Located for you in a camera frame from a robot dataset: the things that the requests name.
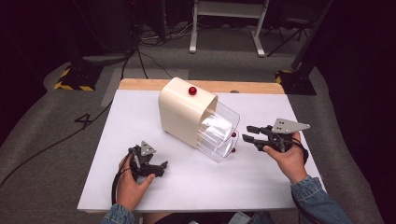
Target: person's right hand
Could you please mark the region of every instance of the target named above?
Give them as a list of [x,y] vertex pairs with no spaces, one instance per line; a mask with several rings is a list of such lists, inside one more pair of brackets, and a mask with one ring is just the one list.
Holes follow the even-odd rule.
[[[299,133],[294,133],[293,138],[301,142]],[[277,162],[280,170],[290,180],[291,184],[300,182],[308,176],[304,167],[304,154],[299,147],[293,145],[284,153],[268,146],[265,146],[263,150]]]

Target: clear plastic container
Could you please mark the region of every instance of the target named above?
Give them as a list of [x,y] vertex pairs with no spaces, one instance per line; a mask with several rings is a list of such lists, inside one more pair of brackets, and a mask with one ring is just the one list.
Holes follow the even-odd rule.
[[216,111],[207,109],[198,129],[197,148],[216,162],[221,162],[235,147],[239,133],[239,115],[217,102]]

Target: white table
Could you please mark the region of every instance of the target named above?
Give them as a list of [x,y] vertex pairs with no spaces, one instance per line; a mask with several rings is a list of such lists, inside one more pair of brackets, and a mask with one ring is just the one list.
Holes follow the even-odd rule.
[[[111,184],[118,164],[127,149],[142,140],[157,149],[152,164],[164,161],[169,164],[163,177],[154,180],[137,212],[294,207],[290,182],[276,162],[242,138],[235,153],[216,163],[200,150],[165,133],[161,128],[158,95],[158,91],[117,91],[81,194],[79,210],[107,211],[111,207]],[[237,129],[240,134],[247,133],[247,125],[265,127],[273,125],[276,118],[296,120],[284,94],[219,93],[219,101],[241,116]],[[303,134],[302,142],[307,147]],[[311,156],[305,167],[312,176],[319,176]]]
[[243,3],[225,3],[225,2],[206,2],[195,0],[192,34],[190,42],[190,53],[196,52],[197,43],[197,22],[198,15],[221,16],[221,17],[239,17],[258,19],[256,31],[252,31],[254,44],[260,57],[264,57],[265,53],[262,49],[262,43],[259,39],[262,22],[268,8],[268,0],[263,4],[243,4]]

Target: denim jacket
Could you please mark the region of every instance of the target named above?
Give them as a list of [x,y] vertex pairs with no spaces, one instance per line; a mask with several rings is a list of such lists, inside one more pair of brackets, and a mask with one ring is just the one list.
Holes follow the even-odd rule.
[[[318,181],[310,175],[291,185],[291,195],[300,210],[300,223],[352,223],[343,209],[321,188]],[[267,212],[258,212],[249,224],[271,224]]]
[[[342,208],[329,198],[318,181],[311,176],[291,185],[291,195],[299,208],[302,223],[352,223]],[[125,207],[113,204],[100,224],[132,224],[134,215]],[[267,212],[258,212],[249,224],[273,223]]]

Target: white tabletop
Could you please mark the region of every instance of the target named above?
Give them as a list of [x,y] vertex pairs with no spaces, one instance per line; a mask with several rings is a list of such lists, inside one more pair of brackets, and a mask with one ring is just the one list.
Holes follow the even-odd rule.
[[[92,162],[78,209],[106,211],[111,185],[129,147],[144,140],[157,152],[151,164],[169,161],[154,179],[139,212],[253,211],[292,208],[290,182],[276,162],[240,136],[236,152],[216,163],[203,152],[177,140],[161,128],[158,91],[118,90]],[[287,95],[218,93],[219,101],[241,116],[237,131],[248,125],[266,127],[277,118],[296,120]],[[303,145],[309,150],[302,134]],[[307,172],[319,177],[312,156]]]

